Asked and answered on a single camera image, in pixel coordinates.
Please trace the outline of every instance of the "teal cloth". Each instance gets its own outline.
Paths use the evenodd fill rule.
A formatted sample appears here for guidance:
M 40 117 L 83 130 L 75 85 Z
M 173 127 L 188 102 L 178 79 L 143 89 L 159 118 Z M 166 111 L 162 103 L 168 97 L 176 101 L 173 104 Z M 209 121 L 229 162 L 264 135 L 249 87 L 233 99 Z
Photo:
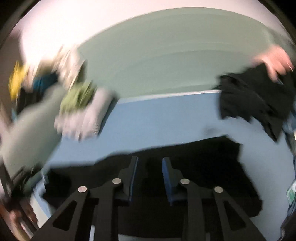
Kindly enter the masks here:
M 73 85 L 61 102 L 60 114 L 85 108 L 91 101 L 95 90 L 96 88 L 90 82 Z

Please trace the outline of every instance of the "silver screw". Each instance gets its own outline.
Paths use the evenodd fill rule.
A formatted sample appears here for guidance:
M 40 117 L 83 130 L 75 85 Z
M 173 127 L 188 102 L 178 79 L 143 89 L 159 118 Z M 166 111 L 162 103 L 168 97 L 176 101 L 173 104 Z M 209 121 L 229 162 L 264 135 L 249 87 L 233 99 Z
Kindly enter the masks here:
M 120 178 L 114 178 L 114 179 L 112 180 L 112 182 L 113 182 L 114 184 L 119 184 L 119 183 L 121 183 L 121 179 L 120 179 Z
M 86 186 L 81 186 L 78 188 L 78 192 L 86 192 L 87 191 L 87 187 Z
M 190 183 L 190 181 L 188 180 L 188 179 L 186 179 L 186 178 L 183 178 L 183 179 L 181 179 L 181 181 L 180 181 L 180 183 L 182 183 L 182 184 L 189 184 Z
M 215 187 L 214 190 L 217 193 L 222 193 L 223 192 L 223 188 L 222 187 Z

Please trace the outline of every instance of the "white strip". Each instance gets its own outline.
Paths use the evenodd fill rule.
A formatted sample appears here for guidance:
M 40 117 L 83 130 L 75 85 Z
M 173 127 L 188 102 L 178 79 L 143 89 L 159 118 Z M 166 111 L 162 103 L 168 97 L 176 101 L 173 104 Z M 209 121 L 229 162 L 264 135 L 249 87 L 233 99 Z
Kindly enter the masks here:
M 219 92 L 221 92 L 221 90 L 206 90 L 206 91 L 179 92 L 179 93 L 158 94 L 158 95 L 145 95 L 145 96 L 122 98 L 122 99 L 119 99 L 118 104 L 149 100 L 149 99 L 161 99 L 161 98 L 174 97 L 174 96 L 197 95 L 197 94 L 208 94 L 208 93 L 219 93 Z

